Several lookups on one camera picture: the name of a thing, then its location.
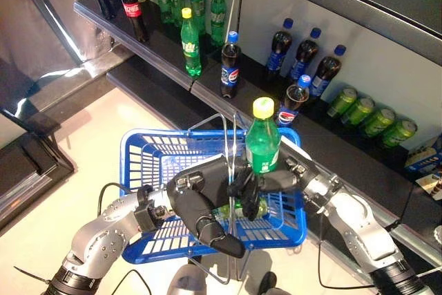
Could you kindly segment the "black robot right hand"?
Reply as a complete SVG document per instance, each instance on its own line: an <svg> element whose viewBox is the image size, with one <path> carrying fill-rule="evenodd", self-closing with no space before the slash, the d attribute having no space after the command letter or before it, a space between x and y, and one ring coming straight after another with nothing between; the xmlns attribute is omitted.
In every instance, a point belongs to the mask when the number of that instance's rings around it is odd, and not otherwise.
<svg viewBox="0 0 442 295"><path fill-rule="evenodd" d="M304 191L320 171L313 161L301 156L280 156L275 171L257 176L261 192Z"/></svg>

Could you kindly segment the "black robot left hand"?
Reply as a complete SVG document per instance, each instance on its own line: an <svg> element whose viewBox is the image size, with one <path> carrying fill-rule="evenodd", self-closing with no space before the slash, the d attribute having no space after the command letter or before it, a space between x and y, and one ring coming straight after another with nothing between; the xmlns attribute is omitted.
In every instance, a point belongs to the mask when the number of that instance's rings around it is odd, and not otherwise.
<svg viewBox="0 0 442 295"><path fill-rule="evenodd" d="M214 155L179 172L166 186L171 208L187 229L203 245L234 258L245 254L244 243L227 233L213 210L231 198L241 201L244 216L258 214L258 179L247 162L241 160L229 183L229 165L222 155Z"/></svg>

